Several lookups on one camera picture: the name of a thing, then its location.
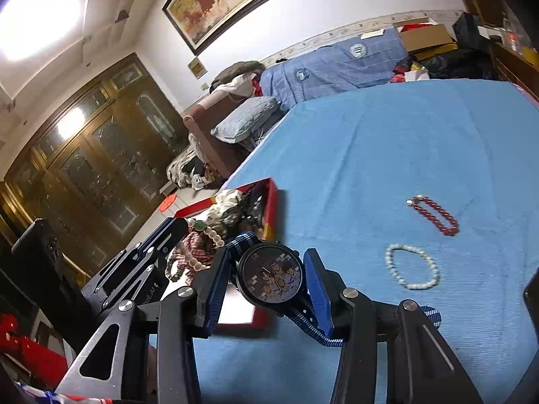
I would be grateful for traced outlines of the red plaid scrunchie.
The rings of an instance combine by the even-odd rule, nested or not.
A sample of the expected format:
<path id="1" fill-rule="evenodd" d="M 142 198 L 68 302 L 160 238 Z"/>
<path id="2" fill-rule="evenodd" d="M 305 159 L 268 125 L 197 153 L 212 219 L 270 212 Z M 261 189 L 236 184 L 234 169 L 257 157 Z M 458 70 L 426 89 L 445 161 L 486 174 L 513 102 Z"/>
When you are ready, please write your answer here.
<path id="1" fill-rule="evenodd" d="M 213 263 L 217 249 L 225 244 L 221 236 L 209 228 L 193 229 L 176 246 L 181 262 L 194 272 L 207 270 Z"/>

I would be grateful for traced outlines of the white cherry print scrunchie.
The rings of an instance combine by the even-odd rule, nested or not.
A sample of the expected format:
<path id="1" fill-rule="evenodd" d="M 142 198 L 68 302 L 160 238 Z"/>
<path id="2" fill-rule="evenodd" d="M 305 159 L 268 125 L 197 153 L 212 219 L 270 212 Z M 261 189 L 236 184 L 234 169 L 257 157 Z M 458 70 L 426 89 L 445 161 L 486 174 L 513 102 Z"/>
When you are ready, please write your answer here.
<path id="1" fill-rule="evenodd" d="M 235 189 L 222 190 L 215 196 L 215 202 L 200 215 L 198 220 L 207 225 L 214 226 L 220 223 L 221 218 L 227 210 L 236 207 L 243 199 L 243 192 Z"/>

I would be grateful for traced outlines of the blue striped strap watch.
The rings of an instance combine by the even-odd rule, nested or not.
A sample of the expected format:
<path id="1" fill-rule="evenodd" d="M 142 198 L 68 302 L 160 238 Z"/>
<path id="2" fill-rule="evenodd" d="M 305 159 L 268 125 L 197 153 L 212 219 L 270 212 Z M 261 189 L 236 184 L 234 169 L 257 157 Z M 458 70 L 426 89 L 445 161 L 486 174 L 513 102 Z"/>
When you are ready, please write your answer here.
<path id="1" fill-rule="evenodd" d="M 328 338 L 318 328 L 312 300 L 306 286 L 303 255 L 279 242 L 249 247 L 240 258 L 240 268 L 231 282 L 253 305 L 286 316 L 301 331 L 325 347 L 343 347 L 345 338 Z"/>

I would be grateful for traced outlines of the grey sheer scrunchie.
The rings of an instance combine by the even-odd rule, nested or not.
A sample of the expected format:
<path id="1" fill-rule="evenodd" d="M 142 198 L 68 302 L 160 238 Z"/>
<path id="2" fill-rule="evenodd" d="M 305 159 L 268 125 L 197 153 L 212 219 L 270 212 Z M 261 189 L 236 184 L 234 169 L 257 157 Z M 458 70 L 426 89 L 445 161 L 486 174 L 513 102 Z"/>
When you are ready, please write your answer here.
<path id="1" fill-rule="evenodd" d="M 262 228 L 263 216 L 265 212 L 268 195 L 268 186 L 264 183 L 257 183 L 249 188 L 244 198 L 243 215 L 244 220 L 257 229 Z"/>

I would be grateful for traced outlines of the orange round stool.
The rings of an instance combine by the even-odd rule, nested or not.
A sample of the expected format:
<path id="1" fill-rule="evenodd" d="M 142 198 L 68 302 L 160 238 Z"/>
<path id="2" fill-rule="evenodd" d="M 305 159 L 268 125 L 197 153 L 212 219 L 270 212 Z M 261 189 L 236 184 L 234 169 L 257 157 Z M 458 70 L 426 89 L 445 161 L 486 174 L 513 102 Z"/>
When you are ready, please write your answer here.
<path id="1" fill-rule="evenodd" d="M 167 196 L 159 205 L 158 209 L 161 213 L 171 212 L 175 214 L 178 211 L 177 195 L 175 193 Z"/>

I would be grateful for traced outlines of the red shallow gift box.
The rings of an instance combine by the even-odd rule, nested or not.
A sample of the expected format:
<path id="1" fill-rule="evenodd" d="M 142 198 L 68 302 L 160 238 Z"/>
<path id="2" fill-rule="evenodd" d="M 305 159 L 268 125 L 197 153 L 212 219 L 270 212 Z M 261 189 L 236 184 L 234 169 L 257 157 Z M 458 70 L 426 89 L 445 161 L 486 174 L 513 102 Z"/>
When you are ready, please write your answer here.
<path id="1" fill-rule="evenodd" d="M 262 228 L 260 228 L 262 234 L 244 230 L 239 234 L 240 239 L 234 239 L 227 243 L 227 250 L 231 254 L 232 276 L 235 276 L 239 270 L 240 258 L 249 247 L 275 240 L 274 228 L 277 221 L 278 188 L 271 178 L 257 180 L 236 188 L 236 191 L 242 192 L 243 197 L 246 197 L 247 193 L 253 190 L 261 191 L 261 197 L 265 202 L 262 212 Z M 217 330 L 218 332 L 258 331 L 269 327 L 271 318 L 272 314 L 268 309 L 253 305 L 233 283 L 229 283 L 227 292 L 224 295 Z"/>

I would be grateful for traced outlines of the patterned blanket on floor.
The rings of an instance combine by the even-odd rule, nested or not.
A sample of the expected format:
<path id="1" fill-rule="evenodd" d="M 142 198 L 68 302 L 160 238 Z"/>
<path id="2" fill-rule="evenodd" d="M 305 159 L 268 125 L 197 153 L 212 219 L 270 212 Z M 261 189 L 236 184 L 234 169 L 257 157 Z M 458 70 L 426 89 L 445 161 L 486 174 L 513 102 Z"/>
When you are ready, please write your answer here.
<path id="1" fill-rule="evenodd" d="M 192 188 L 195 191 L 208 188 L 220 178 L 219 174 L 203 162 L 189 144 L 167 166 L 166 177 L 178 189 Z"/>

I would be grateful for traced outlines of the brown sofa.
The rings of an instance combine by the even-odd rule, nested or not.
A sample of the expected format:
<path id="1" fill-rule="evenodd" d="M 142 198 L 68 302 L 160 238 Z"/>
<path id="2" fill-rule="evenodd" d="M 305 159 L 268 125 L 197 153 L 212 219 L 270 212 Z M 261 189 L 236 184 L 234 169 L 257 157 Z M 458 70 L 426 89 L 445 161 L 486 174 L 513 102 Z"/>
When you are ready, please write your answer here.
<path id="1" fill-rule="evenodd" d="M 249 152 L 236 143 L 218 140 L 211 130 L 245 100 L 245 97 L 216 90 L 184 111 L 184 125 L 197 138 L 208 163 L 223 178 L 229 178 L 246 160 Z"/>

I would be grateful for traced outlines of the wooden wardrobe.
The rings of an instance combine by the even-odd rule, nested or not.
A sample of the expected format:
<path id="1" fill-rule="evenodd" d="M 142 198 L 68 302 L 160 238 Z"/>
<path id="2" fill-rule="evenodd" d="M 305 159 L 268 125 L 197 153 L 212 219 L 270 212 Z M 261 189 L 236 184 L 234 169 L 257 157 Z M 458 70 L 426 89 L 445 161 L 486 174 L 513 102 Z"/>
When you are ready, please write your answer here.
<path id="1" fill-rule="evenodd" d="M 91 278 L 163 200 L 166 168 L 187 134 L 139 57 L 128 55 L 63 102 L 9 166 L 3 245 L 44 218 L 77 280 Z"/>

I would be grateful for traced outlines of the grey pillow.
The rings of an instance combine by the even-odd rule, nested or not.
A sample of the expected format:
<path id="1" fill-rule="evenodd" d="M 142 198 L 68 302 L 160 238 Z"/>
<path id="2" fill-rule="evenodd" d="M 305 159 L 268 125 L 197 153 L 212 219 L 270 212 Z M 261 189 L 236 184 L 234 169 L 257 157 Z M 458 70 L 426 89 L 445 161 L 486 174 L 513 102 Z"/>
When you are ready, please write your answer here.
<path id="1" fill-rule="evenodd" d="M 280 110 L 280 103 L 274 97 L 248 98 L 210 130 L 210 134 L 225 143 L 239 143 Z"/>

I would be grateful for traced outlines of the blue bed cover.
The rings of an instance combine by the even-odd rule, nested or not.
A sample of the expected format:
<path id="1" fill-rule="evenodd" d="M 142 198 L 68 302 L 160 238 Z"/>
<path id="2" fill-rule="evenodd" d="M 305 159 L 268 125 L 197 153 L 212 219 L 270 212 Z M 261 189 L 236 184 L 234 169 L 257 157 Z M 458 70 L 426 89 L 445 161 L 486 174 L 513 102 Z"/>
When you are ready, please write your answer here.
<path id="1" fill-rule="evenodd" d="M 515 86 L 431 80 L 296 105 L 228 186 L 271 178 L 277 236 L 349 287 L 412 298 L 487 403 L 537 349 L 522 298 L 538 268 L 538 108 Z"/>

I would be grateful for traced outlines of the clothes pile on sofa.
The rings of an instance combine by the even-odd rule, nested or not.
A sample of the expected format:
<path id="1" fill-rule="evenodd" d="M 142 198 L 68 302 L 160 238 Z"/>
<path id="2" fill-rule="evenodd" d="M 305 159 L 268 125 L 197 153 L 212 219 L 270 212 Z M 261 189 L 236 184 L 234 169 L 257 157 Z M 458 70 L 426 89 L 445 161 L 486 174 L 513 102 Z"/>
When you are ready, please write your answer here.
<path id="1" fill-rule="evenodd" d="M 254 72 L 260 75 L 265 69 L 266 67 L 257 60 L 236 62 L 216 75 L 210 84 L 209 93 L 213 93 L 220 85 L 224 85 L 232 81 L 234 77 L 249 72 Z"/>

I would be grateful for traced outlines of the blue checked quilt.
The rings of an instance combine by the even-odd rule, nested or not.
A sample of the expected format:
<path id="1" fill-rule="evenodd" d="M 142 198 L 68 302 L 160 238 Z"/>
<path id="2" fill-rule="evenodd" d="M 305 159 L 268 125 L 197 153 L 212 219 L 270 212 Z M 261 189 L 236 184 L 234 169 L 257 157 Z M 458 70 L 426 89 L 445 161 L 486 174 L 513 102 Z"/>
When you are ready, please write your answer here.
<path id="1" fill-rule="evenodd" d="M 303 101 L 383 85 L 407 57 L 391 27 L 377 37 L 352 37 L 275 64 L 261 74 L 260 87 L 287 111 Z"/>

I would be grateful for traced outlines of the ceiling light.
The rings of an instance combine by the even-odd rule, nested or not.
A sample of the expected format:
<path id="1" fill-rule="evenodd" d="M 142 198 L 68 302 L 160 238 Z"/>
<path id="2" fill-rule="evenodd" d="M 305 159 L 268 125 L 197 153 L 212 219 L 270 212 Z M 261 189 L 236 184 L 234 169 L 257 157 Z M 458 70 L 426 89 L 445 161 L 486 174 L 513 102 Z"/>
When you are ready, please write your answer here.
<path id="1" fill-rule="evenodd" d="M 82 19 L 82 0 L 8 0 L 1 9 L 1 54 L 29 59 L 55 45 Z"/>

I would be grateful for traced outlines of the cardboard box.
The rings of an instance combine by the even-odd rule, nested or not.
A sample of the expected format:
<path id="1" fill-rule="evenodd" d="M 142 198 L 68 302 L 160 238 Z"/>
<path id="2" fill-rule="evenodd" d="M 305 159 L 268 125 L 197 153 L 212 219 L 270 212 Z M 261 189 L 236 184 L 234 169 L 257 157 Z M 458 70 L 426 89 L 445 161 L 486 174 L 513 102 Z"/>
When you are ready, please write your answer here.
<path id="1" fill-rule="evenodd" d="M 453 42 L 447 28 L 436 24 L 428 18 L 395 23 L 395 28 L 403 46 L 408 52 L 415 52 L 435 46 L 444 46 Z"/>

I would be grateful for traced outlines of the wooden side cabinet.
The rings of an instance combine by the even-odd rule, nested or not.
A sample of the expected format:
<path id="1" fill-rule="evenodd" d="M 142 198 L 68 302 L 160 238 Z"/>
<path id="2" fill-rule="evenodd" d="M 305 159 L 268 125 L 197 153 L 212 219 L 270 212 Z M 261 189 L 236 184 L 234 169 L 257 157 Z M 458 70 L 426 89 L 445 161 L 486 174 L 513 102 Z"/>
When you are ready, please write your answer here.
<path id="1" fill-rule="evenodd" d="M 499 43 L 494 43 L 490 46 L 490 53 L 493 57 L 494 66 L 502 79 L 516 84 L 534 100 L 539 100 L 539 72 L 537 67 Z"/>

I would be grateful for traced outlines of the small gold wall plaque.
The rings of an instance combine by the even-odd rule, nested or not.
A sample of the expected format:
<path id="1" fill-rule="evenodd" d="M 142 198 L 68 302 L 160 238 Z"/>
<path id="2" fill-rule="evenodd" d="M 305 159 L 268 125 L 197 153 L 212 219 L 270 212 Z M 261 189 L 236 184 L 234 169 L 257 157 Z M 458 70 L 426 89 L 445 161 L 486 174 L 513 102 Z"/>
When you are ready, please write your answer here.
<path id="1" fill-rule="evenodd" d="M 193 58 L 188 63 L 188 68 L 196 79 L 201 79 L 201 77 L 208 73 L 207 69 L 198 57 Z"/>

